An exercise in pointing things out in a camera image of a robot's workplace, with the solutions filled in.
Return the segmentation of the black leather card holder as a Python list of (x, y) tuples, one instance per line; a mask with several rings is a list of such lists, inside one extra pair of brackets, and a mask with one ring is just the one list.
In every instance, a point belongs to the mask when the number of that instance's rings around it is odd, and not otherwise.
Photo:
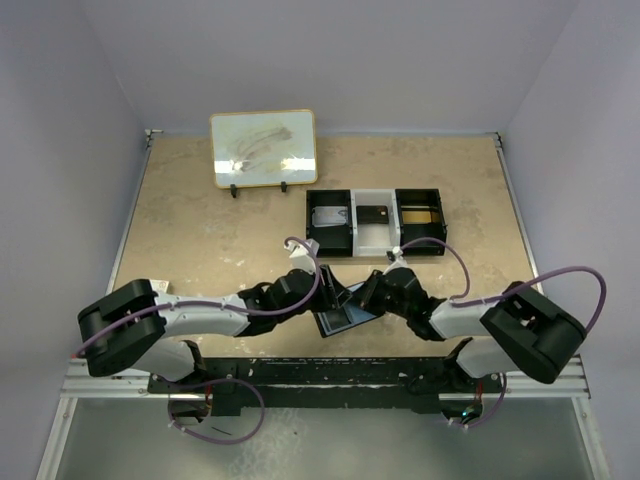
[(355, 300), (349, 299), (343, 306), (327, 312), (314, 313), (313, 317), (321, 337), (328, 338), (371, 322), (379, 318), (379, 315), (361, 309)]

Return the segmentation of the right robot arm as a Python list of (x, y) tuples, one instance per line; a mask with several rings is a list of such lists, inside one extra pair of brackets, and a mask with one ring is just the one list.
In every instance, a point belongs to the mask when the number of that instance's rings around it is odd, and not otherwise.
[(424, 290), (408, 267), (375, 271), (354, 292), (356, 304), (373, 315), (406, 321), (426, 341), (461, 337), (445, 366), (446, 383), (467, 391), (481, 377), (521, 371), (552, 384), (587, 337), (581, 322), (532, 286), (513, 282), (496, 300), (457, 304)]

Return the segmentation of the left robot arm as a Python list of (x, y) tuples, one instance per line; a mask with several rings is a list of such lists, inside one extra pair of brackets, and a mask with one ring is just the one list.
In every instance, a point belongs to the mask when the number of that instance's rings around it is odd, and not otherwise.
[(82, 344), (75, 355), (93, 377), (138, 369), (194, 392), (204, 384), (206, 369), (187, 336), (264, 335), (306, 312), (336, 309), (350, 296), (327, 265), (314, 273), (293, 269), (273, 282), (214, 298), (172, 295), (137, 279), (80, 311)]

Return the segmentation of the white board with yellow rim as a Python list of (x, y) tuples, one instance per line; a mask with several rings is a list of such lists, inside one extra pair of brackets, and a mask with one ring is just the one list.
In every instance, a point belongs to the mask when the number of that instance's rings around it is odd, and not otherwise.
[(214, 182), (240, 189), (310, 185), (319, 176), (315, 115), (309, 109), (225, 112), (209, 119)]

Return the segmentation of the black white card sorting tray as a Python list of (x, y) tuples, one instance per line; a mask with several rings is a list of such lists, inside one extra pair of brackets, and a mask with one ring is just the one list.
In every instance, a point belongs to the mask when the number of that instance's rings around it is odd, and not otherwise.
[(442, 256), (447, 225), (437, 189), (309, 190), (306, 236), (320, 258)]

